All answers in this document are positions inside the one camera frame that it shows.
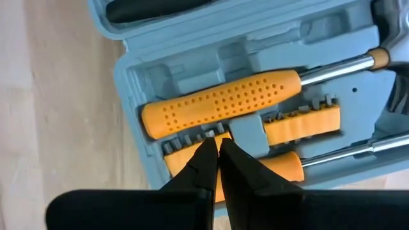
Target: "light wood surface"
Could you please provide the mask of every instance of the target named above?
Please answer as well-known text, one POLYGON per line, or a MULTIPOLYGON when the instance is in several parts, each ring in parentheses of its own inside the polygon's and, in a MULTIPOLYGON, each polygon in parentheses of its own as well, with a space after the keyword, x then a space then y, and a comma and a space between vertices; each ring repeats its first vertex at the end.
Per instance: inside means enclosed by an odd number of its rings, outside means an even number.
MULTIPOLYGON (((148 188, 112 80, 122 45, 86 1, 1 0, 0 31, 0 230, 45 229, 48 203, 76 188, 148 188)), ((409 188, 408 175, 349 186, 409 188)))

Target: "tool case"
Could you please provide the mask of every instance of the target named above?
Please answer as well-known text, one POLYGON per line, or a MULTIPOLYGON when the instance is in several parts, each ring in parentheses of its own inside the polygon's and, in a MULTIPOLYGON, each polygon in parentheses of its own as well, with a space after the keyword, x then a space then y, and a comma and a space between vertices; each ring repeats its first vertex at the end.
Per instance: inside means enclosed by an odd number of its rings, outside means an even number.
MULTIPOLYGON (((105 17, 109 0, 88 0, 98 30, 122 40, 126 53, 114 81, 151 188, 167 183, 164 143, 194 137, 216 123, 196 126, 158 140, 148 136, 141 109, 267 70, 311 69, 352 58, 378 47, 380 33, 370 0, 219 0, 175 15, 124 24, 105 17)), ((385 105, 396 73, 359 72, 309 86, 293 98, 258 112, 225 119, 235 142, 256 158, 293 149, 311 158, 409 130, 407 116, 385 105), (269 146, 262 120, 274 111, 294 111, 314 98, 336 98, 341 108, 337 132, 269 146)), ((409 147, 381 155, 347 157, 304 169, 304 188, 331 188, 409 167, 409 147)), ((225 214, 224 204, 216 215, 225 214)))

